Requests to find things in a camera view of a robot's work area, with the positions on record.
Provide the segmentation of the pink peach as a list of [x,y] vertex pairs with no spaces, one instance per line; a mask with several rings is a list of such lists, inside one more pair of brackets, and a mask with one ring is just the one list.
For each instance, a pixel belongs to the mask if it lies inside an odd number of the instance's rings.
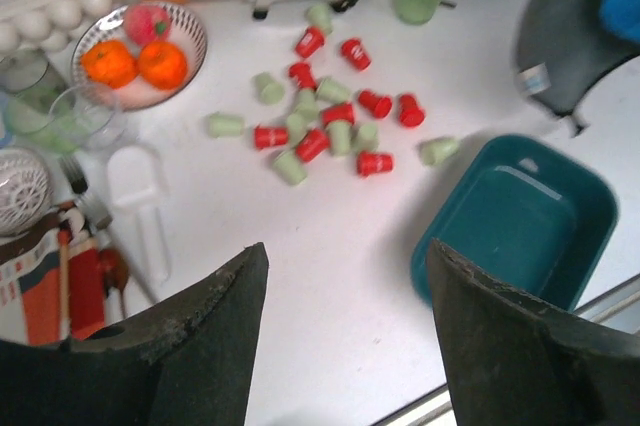
[[143,47],[153,41],[165,40],[171,30],[172,21],[168,12],[155,5],[136,4],[129,6],[123,16],[123,28],[127,37]]

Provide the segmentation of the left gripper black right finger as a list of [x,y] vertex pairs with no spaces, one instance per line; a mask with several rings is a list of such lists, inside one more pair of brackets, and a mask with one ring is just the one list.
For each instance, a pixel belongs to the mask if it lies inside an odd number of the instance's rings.
[[502,282],[439,240],[426,269],[458,424],[638,424],[638,337]]

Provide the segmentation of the green coffee capsule near stand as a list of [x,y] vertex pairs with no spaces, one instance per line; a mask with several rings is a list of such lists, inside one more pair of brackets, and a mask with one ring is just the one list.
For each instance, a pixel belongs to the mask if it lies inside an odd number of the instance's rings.
[[325,3],[316,3],[309,7],[305,13],[310,26],[318,28],[325,36],[333,32],[331,10]]

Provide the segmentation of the teal plastic storage basket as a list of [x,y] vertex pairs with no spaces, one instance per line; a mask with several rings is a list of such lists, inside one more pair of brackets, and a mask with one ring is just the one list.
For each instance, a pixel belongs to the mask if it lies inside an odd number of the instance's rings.
[[533,138],[495,137],[418,241],[414,289],[431,301],[426,256],[437,239],[484,272],[572,311],[618,216],[613,191],[590,169]]

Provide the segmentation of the orange mandarin right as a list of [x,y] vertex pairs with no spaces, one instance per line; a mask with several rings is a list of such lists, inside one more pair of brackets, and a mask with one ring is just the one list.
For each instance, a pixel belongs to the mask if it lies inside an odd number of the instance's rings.
[[144,46],[137,58],[140,76],[159,90],[172,90],[183,85],[188,73],[184,52],[168,41],[153,41]]

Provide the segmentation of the red coffee capsule lower left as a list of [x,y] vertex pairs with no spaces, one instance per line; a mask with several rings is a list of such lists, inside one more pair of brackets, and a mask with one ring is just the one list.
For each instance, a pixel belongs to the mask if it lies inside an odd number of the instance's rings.
[[303,163],[309,163],[329,146],[330,141],[324,130],[311,129],[295,147],[295,153]]

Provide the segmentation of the green tinted glass jar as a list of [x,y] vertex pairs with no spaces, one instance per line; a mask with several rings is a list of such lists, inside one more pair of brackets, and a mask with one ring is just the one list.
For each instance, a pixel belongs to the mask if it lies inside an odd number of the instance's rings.
[[64,78],[39,50],[18,50],[1,60],[1,91],[8,96],[5,125],[15,135],[58,154],[75,150],[50,117],[51,106],[67,89]]

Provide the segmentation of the patterned fruit bowl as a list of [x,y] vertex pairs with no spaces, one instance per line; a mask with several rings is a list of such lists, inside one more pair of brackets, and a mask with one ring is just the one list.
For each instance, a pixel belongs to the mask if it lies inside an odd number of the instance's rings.
[[[151,11],[168,21],[159,37],[138,39],[131,15]],[[159,105],[189,85],[204,64],[208,38],[190,9],[172,2],[147,1],[122,6],[96,20],[81,38],[70,63],[74,86],[110,87],[125,110]]]

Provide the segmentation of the red coffee capsule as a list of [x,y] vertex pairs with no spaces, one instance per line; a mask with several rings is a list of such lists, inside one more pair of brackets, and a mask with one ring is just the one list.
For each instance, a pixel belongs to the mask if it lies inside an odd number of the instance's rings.
[[253,142],[257,150],[284,146],[289,141],[286,127],[256,126],[253,130]]
[[357,155],[356,171],[361,177],[391,172],[394,157],[389,153],[362,151]]
[[324,127],[334,121],[346,121],[350,125],[355,124],[355,114],[353,105],[350,102],[334,104],[321,111],[321,122]]
[[342,57],[357,71],[365,71],[371,65],[371,58],[360,38],[349,38],[340,46]]
[[304,62],[296,62],[288,68],[288,76],[298,89],[316,90],[317,83],[313,76],[311,66]]
[[398,119],[402,126],[415,128],[424,122],[426,113],[414,94],[401,94],[398,101],[400,107]]
[[324,45],[325,35],[322,30],[316,26],[309,26],[296,43],[294,52],[299,57],[308,59]]
[[377,94],[369,89],[360,91],[357,101],[374,119],[386,118],[393,105],[390,96]]
[[303,163],[309,163],[329,146],[330,141],[324,130],[311,129],[295,147],[295,153]]

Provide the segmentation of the white egg tray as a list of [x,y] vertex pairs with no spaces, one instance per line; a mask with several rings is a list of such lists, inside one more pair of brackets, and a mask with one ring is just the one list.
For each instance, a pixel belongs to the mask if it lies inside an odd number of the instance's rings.
[[19,49],[64,49],[94,20],[112,10],[114,0],[1,0],[1,54]]

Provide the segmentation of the white plastic scoop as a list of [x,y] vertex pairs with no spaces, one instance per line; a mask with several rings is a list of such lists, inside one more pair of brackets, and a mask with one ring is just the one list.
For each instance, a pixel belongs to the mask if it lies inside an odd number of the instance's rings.
[[143,145],[124,146],[109,158],[106,174],[111,203],[135,216],[147,276],[164,283],[171,261],[159,210],[166,193],[160,158]]

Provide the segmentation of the red coffee capsule centre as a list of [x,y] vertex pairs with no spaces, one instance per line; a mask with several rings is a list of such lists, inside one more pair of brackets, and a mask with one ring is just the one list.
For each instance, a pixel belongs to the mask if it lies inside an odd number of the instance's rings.
[[321,111],[321,122],[324,127],[334,121],[346,121],[350,125],[355,124],[355,114],[353,105],[350,102],[334,104]]

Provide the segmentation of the red coffee capsule upper middle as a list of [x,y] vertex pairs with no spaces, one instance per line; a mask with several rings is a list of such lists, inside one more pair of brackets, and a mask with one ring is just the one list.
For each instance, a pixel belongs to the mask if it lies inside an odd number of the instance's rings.
[[304,62],[296,62],[288,68],[288,76],[298,89],[316,90],[317,83],[313,76],[311,66]]

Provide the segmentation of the red coffee capsule bottom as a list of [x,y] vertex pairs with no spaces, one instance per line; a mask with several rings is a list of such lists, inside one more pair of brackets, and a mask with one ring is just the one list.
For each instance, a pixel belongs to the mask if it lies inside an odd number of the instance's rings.
[[362,151],[357,155],[356,171],[361,177],[391,172],[394,157],[389,153]]

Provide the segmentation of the green coffee capsule far left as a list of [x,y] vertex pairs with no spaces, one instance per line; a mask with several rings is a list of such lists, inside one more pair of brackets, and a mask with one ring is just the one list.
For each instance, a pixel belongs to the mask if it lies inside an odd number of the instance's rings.
[[206,130],[210,137],[238,137],[244,133],[245,121],[242,116],[216,112],[207,116]]

